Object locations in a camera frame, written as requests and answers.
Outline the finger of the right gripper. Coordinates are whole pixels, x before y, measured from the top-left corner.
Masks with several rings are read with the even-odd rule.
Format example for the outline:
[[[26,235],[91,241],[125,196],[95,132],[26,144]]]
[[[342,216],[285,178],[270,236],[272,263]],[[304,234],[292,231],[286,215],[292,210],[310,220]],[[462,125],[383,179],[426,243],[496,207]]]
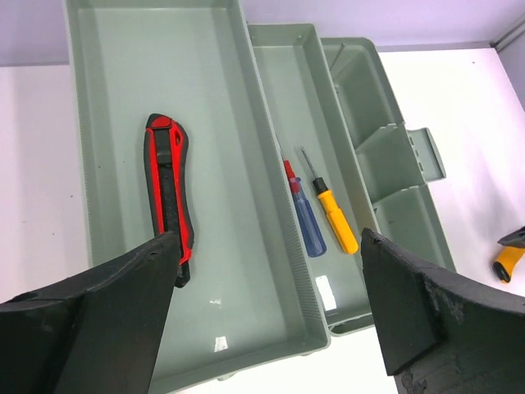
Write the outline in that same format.
[[[514,247],[519,249],[525,248],[525,227],[521,227],[516,231],[504,236],[498,240],[502,246]]]

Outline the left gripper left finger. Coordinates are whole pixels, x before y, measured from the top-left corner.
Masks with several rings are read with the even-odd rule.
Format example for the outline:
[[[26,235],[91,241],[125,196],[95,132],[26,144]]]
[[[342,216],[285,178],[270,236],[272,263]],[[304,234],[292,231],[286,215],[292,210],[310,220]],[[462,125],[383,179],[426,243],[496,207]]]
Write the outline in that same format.
[[[171,232],[1,304],[3,393],[146,393],[180,257]]]

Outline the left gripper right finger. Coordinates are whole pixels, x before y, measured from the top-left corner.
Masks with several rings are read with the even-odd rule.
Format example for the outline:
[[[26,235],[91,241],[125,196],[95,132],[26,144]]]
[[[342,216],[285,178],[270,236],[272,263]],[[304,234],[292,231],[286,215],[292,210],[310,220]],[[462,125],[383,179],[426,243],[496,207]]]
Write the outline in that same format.
[[[475,282],[366,228],[363,277],[399,393],[522,393],[524,299]]]

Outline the orange black utility knife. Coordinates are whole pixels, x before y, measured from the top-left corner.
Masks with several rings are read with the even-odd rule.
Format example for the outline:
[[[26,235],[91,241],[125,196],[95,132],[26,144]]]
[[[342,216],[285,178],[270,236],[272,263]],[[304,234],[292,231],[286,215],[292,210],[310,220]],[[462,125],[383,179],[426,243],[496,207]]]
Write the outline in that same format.
[[[523,248],[504,246],[491,265],[493,273],[503,283],[510,283],[514,268],[523,256]]]

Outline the orange handled screwdriver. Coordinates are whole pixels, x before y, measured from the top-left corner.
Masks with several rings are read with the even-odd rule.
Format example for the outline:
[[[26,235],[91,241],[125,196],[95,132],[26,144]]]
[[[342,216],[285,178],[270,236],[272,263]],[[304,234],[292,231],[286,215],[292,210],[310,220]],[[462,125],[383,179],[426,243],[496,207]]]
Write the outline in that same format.
[[[327,221],[339,242],[340,248],[346,254],[356,254],[359,248],[357,238],[352,231],[344,212],[338,205],[332,190],[327,186],[324,179],[317,174],[306,149],[303,146],[300,146],[299,149],[304,156],[310,172],[312,173],[313,189],[315,190],[317,199],[323,208]]]

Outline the blue handled screwdriver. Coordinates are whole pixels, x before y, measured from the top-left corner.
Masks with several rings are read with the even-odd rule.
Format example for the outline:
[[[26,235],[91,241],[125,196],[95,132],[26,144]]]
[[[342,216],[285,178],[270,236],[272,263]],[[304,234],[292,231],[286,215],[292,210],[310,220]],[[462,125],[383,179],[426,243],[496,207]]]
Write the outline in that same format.
[[[280,142],[277,142],[277,146],[285,169],[286,179],[289,183],[290,193],[299,220],[299,227],[307,255],[310,258],[320,257],[326,253],[327,247],[317,224],[317,219],[313,213],[312,206],[304,193],[301,179],[295,175],[290,161],[282,151]]]

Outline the red handled pliers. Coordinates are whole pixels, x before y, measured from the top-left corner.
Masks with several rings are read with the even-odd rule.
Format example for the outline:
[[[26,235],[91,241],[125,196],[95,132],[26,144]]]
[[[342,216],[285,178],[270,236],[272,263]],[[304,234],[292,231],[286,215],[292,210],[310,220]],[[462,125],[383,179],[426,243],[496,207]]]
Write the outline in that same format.
[[[180,242],[175,287],[190,280],[189,261],[194,246],[194,228],[185,192],[185,165],[189,137],[176,120],[159,113],[148,117],[144,133],[144,170],[148,200],[157,236],[171,231]]]

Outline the translucent green tool box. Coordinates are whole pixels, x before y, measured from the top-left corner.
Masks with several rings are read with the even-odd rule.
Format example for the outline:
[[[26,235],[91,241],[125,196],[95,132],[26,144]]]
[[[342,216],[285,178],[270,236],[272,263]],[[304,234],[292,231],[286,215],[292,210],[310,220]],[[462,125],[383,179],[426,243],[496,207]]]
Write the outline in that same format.
[[[370,228],[454,266],[429,183],[445,169],[406,128],[372,41],[311,24],[253,24],[237,1],[67,1],[91,261],[153,236],[144,132],[159,113],[189,137],[191,278],[171,299],[150,385],[169,393],[326,348],[372,325],[359,254],[319,206],[327,252],[307,256],[281,155]]]

